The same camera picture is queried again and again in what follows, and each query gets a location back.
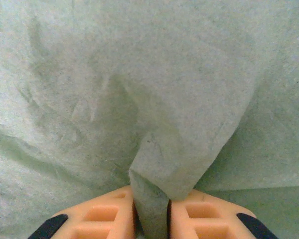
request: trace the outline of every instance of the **orange plastic piece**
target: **orange plastic piece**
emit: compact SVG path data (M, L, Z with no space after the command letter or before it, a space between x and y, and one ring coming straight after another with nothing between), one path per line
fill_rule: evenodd
M170 239L255 239L237 218L255 215L238 205L193 190L170 204ZM52 239L135 239L133 194L126 186L58 212L68 220Z
M58 212L69 219L52 239L134 239L135 209L130 186Z
M171 203L170 239L255 239L236 216L255 215L238 205L193 190Z

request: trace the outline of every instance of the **black rubber tip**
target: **black rubber tip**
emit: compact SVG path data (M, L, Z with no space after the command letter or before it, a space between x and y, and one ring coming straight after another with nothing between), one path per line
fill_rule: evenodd
M261 221L244 213L238 213L239 220L257 239L278 239Z
M46 220L28 239L51 239L67 219L68 215L60 214Z

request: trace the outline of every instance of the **orange plastic object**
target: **orange plastic object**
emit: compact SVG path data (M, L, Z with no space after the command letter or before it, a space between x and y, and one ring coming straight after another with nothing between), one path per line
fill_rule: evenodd
M134 239L135 209L130 186L58 212L69 219L52 239Z
M255 239L237 213L255 217L243 207L193 190L186 200L171 204L170 239Z
M170 204L170 239L255 239L237 218L249 210L193 190ZM58 212L68 220L52 239L135 239L133 194L126 186Z

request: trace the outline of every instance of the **wrinkled surface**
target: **wrinkled surface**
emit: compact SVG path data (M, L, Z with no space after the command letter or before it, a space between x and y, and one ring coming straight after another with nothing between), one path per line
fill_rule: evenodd
M0 238L128 184L299 238L299 1L0 1Z

